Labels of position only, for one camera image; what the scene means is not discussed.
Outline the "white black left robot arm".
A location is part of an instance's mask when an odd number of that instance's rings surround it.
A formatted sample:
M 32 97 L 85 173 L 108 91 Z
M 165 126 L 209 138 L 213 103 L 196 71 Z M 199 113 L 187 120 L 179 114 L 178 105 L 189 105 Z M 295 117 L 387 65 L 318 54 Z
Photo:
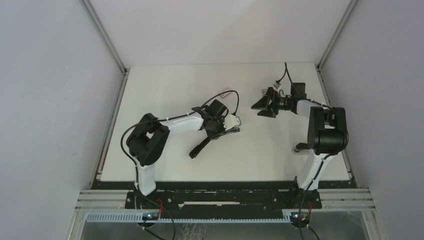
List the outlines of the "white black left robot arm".
M 121 136 L 120 147 L 135 165 L 134 186 L 137 202 L 149 209 L 156 203 L 155 163 L 160 159 L 169 136 L 191 131 L 205 131 L 206 138 L 188 154 L 194 159 L 213 140 L 240 131 L 241 120 L 219 100 L 196 106 L 190 112 L 159 119 L 151 113 L 130 126 Z

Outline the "black stapler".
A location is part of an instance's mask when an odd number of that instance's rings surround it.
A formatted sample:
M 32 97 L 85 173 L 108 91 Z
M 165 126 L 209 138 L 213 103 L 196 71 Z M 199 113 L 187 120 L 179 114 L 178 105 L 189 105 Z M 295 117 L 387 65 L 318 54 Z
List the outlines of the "black stapler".
M 220 137 L 239 133 L 239 128 L 231 128 L 229 130 L 224 130 L 222 132 L 214 132 L 212 135 L 208 135 L 201 143 L 199 143 L 197 146 L 195 146 L 190 153 L 188 154 L 191 159 L 195 159 L 198 154 L 211 142 L 214 140 L 218 140 Z

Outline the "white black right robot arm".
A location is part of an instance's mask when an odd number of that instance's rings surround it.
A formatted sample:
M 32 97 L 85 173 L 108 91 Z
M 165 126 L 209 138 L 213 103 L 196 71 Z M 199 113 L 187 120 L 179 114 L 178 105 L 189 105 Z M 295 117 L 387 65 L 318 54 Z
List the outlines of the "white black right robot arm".
M 309 154 L 295 177 L 298 189 L 289 194 L 289 203 L 302 208 L 309 201 L 306 191 L 318 188 L 328 163 L 348 145 L 346 110 L 307 98 L 304 82 L 292 83 L 290 95 L 285 96 L 269 87 L 251 109 L 257 110 L 262 117 L 275 118 L 280 111 L 290 111 L 308 119 L 307 139 L 301 144 L 301 150 L 308 150 Z

